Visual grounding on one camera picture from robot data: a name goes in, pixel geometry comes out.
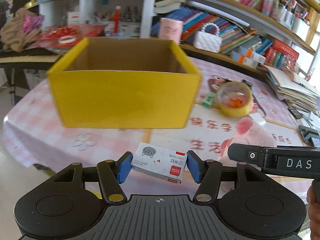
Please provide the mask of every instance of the bottle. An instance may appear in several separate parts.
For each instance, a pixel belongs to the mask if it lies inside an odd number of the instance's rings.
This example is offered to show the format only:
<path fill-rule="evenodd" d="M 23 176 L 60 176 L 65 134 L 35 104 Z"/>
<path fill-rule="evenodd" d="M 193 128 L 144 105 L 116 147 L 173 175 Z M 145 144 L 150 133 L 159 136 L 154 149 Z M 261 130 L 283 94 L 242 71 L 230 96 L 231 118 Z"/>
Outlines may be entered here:
<path fill-rule="evenodd" d="M 115 28 L 113 30 L 113 33 L 117 33 L 119 29 L 119 20 L 120 20 L 120 10 L 121 6 L 116 6 L 115 14 L 113 15 L 113 21 L 115 22 Z"/>
<path fill-rule="evenodd" d="M 273 5 L 273 0 L 264 0 L 261 12 L 264 15 L 269 16 L 272 9 L 272 5 Z"/>

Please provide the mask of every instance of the human hand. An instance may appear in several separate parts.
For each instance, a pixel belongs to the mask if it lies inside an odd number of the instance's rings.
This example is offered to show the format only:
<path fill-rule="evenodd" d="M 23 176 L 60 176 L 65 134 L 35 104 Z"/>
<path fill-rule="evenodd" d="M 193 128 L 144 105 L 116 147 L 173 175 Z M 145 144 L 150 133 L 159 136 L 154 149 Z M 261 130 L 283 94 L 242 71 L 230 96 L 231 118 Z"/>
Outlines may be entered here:
<path fill-rule="evenodd" d="M 310 204 L 308 215 L 310 218 L 311 240 L 320 240 L 320 204 L 316 202 L 312 187 L 308 190 L 307 202 Z"/>

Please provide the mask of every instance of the pink plush toy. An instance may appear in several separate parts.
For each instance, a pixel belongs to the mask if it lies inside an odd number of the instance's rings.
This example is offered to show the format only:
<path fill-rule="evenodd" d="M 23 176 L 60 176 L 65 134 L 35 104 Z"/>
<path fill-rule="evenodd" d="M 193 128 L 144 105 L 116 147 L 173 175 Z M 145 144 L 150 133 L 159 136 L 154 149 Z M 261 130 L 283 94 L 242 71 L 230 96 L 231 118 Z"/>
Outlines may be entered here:
<path fill-rule="evenodd" d="M 221 162 L 223 166 L 235 167 L 237 164 L 236 161 L 230 160 L 228 156 L 228 148 L 232 143 L 265 147 L 277 146 L 272 134 L 260 124 L 252 121 L 249 117 L 241 118 L 237 124 L 237 133 L 221 144 L 221 154 L 218 161 Z M 219 197 L 222 197 L 225 193 L 233 190 L 233 188 L 233 182 L 221 182 Z"/>

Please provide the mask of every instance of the floor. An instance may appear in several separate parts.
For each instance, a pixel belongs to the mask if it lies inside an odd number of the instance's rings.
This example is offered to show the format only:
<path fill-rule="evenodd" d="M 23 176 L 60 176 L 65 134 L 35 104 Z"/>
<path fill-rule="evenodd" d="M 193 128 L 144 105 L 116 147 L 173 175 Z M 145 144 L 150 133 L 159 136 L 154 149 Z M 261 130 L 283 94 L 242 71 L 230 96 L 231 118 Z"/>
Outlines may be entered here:
<path fill-rule="evenodd" d="M 12 107 L 8 89 L 0 88 L 0 239 L 18 240 L 21 233 L 14 220 L 15 203 L 48 175 L 36 168 L 25 168 L 4 150 L 2 120 Z"/>

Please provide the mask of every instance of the brown cloth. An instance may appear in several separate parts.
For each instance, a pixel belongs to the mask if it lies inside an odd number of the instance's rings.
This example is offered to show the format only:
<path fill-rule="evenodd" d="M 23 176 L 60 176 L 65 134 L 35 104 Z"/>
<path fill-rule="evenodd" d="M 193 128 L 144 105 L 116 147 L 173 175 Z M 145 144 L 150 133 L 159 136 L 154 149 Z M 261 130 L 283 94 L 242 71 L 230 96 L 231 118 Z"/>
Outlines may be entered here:
<path fill-rule="evenodd" d="M 32 30 L 27 35 L 23 32 L 23 21 L 25 15 L 36 16 L 25 8 L 20 8 L 15 17 L 7 22 L 0 30 L 1 41 L 4 43 L 4 49 L 22 51 L 23 47 L 40 32 L 39 28 Z"/>

